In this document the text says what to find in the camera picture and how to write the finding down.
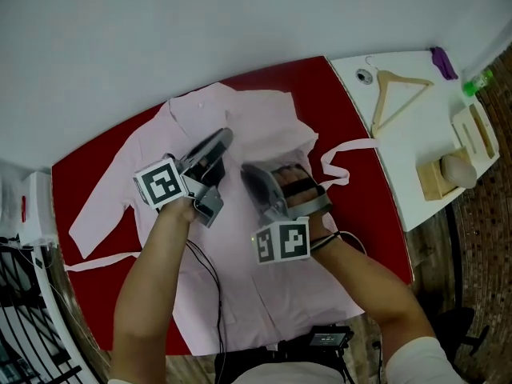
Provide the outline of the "white water dispenser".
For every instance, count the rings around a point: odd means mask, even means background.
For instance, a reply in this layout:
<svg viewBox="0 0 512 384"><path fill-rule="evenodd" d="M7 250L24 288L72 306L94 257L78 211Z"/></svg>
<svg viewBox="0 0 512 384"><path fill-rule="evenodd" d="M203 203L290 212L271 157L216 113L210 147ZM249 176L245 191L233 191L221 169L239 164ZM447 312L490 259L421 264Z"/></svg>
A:
<svg viewBox="0 0 512 384"><path fill-rule="evenodd" d="M57 229L51 193L51 176L33 172L23 181L23 195L29 205L27 220L20 223L18 236L22 246L48 246L57 241Z"/></svg>

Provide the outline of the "black device with screen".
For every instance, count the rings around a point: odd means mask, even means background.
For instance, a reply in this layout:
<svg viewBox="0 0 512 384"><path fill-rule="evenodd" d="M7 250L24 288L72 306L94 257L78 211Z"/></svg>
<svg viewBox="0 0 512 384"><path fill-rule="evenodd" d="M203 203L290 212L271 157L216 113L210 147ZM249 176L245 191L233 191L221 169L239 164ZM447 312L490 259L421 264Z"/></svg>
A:
<svg viewBox="0 0 512 384"><path fill-rule="evenodd" d="M344 350L354 336L348 326L314 326L310 332L309 346L322 349Z"/></svg>

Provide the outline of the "person's white shirt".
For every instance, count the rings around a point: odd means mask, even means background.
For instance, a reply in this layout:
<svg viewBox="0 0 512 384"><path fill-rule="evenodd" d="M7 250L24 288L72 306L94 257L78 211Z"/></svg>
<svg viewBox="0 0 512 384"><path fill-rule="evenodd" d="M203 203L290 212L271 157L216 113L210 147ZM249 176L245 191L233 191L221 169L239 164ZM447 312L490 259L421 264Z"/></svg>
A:
<svg viewBox="0 0 512 384"><path fill-rule="evenodd" d="M399 348L385 367L387 384L465 384L448 361L439 340L416 338ZM284 367L255 367L234 384L346 384L324 366L286 363Z"/></svg>

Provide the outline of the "green plastic bottle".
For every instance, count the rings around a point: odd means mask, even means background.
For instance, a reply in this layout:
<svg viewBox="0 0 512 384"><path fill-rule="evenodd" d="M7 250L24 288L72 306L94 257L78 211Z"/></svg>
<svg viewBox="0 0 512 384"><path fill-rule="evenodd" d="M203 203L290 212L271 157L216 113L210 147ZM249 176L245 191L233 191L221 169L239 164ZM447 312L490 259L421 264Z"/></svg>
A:
<svg viewBox="0 0 512 384"><path fill-rule="evenodd" d="M463 85L463 93L467 97L474 96L480 89L489 85L490 80L493 78L493 72L491 70L484 70L480 74L474 76L471 80L467 81Z"/></svg>

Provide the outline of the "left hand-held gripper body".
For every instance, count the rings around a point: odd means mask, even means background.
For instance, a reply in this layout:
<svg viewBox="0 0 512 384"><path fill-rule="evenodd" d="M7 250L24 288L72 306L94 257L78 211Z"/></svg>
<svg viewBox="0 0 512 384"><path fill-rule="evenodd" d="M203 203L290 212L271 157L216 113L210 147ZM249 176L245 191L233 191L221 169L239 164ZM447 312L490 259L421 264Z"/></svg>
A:
<svg viewBox="0 0 512 384"><path fill-rule="evenodd" d="M233 138L231 129L221 128L182 158L166 154L161 160L136 172L134 182L144 203L160 210L178 198L188 198L200 223L211 227L224 206L218 187L226 174L222 158ZM204 156L218 157L218 162L198 181L190 174L190 168Z"/></svg>

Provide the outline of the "person's left hand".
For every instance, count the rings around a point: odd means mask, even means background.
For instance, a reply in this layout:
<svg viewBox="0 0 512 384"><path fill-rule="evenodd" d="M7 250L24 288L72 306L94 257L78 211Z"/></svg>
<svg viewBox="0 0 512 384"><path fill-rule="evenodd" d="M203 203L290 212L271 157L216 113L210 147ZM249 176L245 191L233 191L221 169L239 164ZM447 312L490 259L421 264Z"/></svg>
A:
<svg viewBox="0 0 512 384"><path fill-rule="evenodd" d="M190 174L199 181L204 175L214 168L217 162L218 157L204 156L190 168Z"/></svg>

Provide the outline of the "red tablecloth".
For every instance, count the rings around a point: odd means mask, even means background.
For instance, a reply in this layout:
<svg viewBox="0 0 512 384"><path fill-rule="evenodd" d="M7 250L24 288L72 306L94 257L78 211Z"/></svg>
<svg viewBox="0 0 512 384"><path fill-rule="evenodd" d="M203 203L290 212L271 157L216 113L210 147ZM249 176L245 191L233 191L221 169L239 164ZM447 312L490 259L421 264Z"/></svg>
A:
<svg viewBox="0 0 512 384"><path fill-rule="evenodd" d="M324 58L288 62L216 83L237 91L276 90L291 94L298 120L318 136L308 154L310 167L307 169L319 182L333 178L323 173L321 157L326 152L343 142L367 137L366 128L346 89ZM121 146L161 107L151 108L124 121L53 166L52 186L58 237L64 263L68 266L83 261L70 236L70 227ZM404 282L410 282L411 271L400 219L377 153L372 149L337 152L332 163L348 170L350 179L345 186L332 185L329 188L333 208L325 217L327 228L346 230L356 235L372 258L387 266ZM138 238L134 209L128 207L117 226L93 251L91 258L126 252L140 253L144 243ZM108 270L100 267L90 271L67 271L84 318L104 350L112 347L115 302L134 260L132 257L126 258L114 263ZM222 319L217 321L216 328L219 350L220 346L226 347L225 323ZM192 354L175 323L174 315L167 335L166 352L171 355Z"/></svg>

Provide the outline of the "wooden clothes hanger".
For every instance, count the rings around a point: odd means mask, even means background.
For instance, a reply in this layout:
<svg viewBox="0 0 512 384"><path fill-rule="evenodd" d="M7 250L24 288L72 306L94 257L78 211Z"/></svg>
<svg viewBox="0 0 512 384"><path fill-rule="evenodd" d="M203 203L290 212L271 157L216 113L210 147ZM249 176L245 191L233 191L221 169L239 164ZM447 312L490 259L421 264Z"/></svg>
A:
<svg viewBox="0 0 512 384"><path fill-rule="evenodd" d="M378 83L378 100L374 109L374 116L372 118L372 123L370 127L370 132L373 138L376 138L379 133L388 127L394 120L405 110L407 109L413 102L415 102L421 95L423 95L428 89L434 86L434 83L430 80L423 78L406 78L400 75L397 75L388 70L380 70L371 62L372 56L366 56L365 62L368 66L376 69L376 79ZM387 120L383 121L382 116L384 112L384 108L386 105L388 88L391 83L401 83L401 84L412 84L418 85L422 88L415 95L413 95L407 102L401 105L396 111L388 117Z"/></svg>

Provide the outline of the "black metal railing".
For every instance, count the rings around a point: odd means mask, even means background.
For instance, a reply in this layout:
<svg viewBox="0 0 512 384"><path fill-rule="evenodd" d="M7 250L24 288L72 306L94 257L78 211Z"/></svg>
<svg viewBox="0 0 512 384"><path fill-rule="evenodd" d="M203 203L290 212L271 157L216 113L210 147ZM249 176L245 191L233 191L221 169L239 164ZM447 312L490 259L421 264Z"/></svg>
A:
<svg viewBox="0 0 512 384"><path fill-rule="evenodd" d="M0 238L0 384L102 384L50 283L51 259Z"/></svg>

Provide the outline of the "white side table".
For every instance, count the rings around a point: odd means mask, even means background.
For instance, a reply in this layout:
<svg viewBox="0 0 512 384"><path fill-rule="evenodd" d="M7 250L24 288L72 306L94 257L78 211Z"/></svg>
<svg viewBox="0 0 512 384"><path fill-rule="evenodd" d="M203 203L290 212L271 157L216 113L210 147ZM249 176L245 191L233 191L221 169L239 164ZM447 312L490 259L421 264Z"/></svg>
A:
<svg viewBox="0 0 512 384"><path fill-rule="evenodd" d="M452 126L452 119L468 105L478 102L467 97L458 81L447 81L431 61L428 51L406 51L383 54L367 54L331 61L341 83L348 92L366 128L371 127L378 100L376 69L365 62L366 56L380 70L388 70L406 78L430 80L434 86L428 89L387 128L377 136L378 154L386 177L394 194L394 200L402 221L402 228L410 231L439 212L462 194L437 201L426 201L418 180L416 166L430 162L463 148ZM355 72L365 69L372 73L373 83L360 83ZM396 109L407 102L422 87L412 84L391 83L388 88L382 120L385 121ZM473 163L477 175L482 176L498 160Z"/></svg>

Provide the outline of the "black office chair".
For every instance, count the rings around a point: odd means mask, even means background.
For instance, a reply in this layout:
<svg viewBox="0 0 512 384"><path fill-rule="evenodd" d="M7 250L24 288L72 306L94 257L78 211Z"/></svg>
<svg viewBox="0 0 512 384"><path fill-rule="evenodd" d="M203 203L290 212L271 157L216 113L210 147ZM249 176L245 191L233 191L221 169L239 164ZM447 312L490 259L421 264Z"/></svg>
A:
<svg viewBox="0 0 512 384"><path fill-rule="evenodd" d="M448 361L457 373L460 369L455 364L457 351L461 345L471 347L470 356L474 356L486 339L490 326L485 325L478 337L471 337L468 332L475 316L475 310L458 307L438 315L433 321L433 328Z"/></svg>

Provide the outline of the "person's right hand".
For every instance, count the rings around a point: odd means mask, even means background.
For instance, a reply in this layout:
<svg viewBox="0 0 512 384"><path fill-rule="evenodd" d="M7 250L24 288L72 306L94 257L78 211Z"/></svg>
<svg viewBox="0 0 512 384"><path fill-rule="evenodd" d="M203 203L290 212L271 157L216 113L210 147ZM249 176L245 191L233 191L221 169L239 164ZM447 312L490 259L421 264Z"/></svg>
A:
<svg viewBox="0 0 512 384"><path fill-rule="evenodd" d="M313 201L325 193L301 165L284 166L274 172L274 178L289 208Z"/></svg>

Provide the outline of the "person's left forearm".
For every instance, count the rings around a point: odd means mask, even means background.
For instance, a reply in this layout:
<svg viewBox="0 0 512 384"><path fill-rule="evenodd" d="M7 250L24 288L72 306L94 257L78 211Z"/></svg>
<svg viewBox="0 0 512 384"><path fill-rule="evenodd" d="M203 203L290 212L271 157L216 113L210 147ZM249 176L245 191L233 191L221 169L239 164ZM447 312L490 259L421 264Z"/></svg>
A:
<svg viewBox="0 0 512 384"><path fill-rule="evenodd" d="M160 209L116 302L108 384L166 384L166 337L194 216L188 198Z"/></svg>

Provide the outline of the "person's right forearm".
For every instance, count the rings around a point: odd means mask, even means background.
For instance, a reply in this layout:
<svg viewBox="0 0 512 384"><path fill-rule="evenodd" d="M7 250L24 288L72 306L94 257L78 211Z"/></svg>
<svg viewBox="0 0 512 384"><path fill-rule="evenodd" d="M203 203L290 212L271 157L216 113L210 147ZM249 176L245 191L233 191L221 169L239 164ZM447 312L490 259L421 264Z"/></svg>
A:
<svg viewBox="0 0 512 384"><path fill-rule="evenodd" d="M378 324L383 361L405 344L433 337L432 329L413 291L389 269L336 237L313 252L354 302Z"/></svg>

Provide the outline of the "light wooden box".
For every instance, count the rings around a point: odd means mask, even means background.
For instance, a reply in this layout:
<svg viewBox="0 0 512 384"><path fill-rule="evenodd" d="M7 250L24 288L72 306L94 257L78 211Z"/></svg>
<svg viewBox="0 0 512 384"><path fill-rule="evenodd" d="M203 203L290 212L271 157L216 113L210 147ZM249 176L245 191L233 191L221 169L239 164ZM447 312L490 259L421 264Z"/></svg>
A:
<svg viewBox="0 0 512 384"><path fill-rule="evenodd" d="M470 164L467 149L463 147L445 154L436 160L416 166L418 180L426 201L442 200L452 195L456 190L462 190L461 186L443 176L442 160L444 157L454 157Z"/></svg>

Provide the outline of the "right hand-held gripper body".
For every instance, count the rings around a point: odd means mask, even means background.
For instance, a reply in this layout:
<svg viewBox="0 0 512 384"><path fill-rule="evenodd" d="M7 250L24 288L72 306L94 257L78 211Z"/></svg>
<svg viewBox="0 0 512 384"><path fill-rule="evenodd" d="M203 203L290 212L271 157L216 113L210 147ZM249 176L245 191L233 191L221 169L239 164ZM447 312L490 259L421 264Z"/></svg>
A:
<svg viewBox="0 0 512 384"><path fill-rule="evenodd" d="M252 233L251 242L260 264L309 258L310 217L323 216L332 207L325 192L313 201L289 208L274 178L280 168L276 162L242 165L242 181L259 215L260 228Z"/></svg>

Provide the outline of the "purple cloth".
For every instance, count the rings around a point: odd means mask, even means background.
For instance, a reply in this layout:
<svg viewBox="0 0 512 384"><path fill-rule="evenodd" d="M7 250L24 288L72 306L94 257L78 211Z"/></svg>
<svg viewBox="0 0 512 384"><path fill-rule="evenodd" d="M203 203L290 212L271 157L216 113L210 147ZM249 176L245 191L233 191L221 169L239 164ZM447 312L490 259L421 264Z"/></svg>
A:
<svg viewBox="0 0 512 384"><path fill-rule="evenodd" d="M431 53L432 63L438 68L444 79L447 81L457 80L458 75L444 49L439 46L435 46L429 48L429 51Z"/></svg>

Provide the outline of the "pink robe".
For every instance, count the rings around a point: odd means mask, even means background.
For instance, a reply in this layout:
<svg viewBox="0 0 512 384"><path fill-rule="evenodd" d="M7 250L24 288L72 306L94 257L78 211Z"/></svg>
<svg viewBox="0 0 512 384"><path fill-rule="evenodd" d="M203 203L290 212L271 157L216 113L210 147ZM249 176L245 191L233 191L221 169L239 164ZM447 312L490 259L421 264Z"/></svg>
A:
<svg viewBox="0 0 512 384"><path fill-rule="evenodd" d="M242 183L244 162L278 158L310 167L317 135L300 122L289 93L237 91L215 83L165 102L132 133L114 156L74 223L70 236L82 262L134 209L140 242L157 217L144 203L134 173L165 154L180 158L216 130L228 127L234 140L224 155L219 191L224 202L211 227L193 222L190 239L216 269L211 276L186 251L178 277L174 320L192 354L218 350L217 321L225 323L228 350L274 344L305 334L314 325L335 324L360 313L344 288L312 259L261 265L250 236L258 213Z"/></svg>

